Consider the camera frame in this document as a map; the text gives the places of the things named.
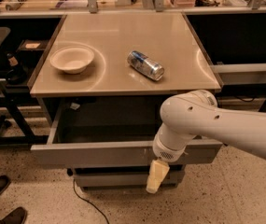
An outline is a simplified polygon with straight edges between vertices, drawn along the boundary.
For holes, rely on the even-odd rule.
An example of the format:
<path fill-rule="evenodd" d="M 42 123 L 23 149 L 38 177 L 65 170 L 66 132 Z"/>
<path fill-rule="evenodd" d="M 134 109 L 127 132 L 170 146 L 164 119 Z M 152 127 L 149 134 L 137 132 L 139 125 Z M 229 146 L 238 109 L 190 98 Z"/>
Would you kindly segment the cream foam-padded gripper finger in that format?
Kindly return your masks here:
<path fill-rule="evenodd" d="M 146 187 L 148 193 L 154 194 L 158 191 L 169 170 L 170 167 L 168 163 L 162 160 L 154 160 L 150 164 Z"/>

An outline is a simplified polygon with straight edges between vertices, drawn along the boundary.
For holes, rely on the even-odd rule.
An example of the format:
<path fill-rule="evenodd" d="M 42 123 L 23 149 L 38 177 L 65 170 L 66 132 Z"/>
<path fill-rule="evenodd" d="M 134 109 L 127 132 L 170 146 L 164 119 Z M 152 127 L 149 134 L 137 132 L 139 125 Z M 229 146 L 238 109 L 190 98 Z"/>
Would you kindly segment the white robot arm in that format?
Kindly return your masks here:
<path fill-rule="evenodd" d="M 153 141 L 156 159 L 147 178 L 149 193 L 158 191 L 169 164 L 177 161 L 198 135 L 266 160 L 266 113 L 219 108 L 210 91 L 197 90 L 166 99 L 160 116 L 161 126 Z"/>

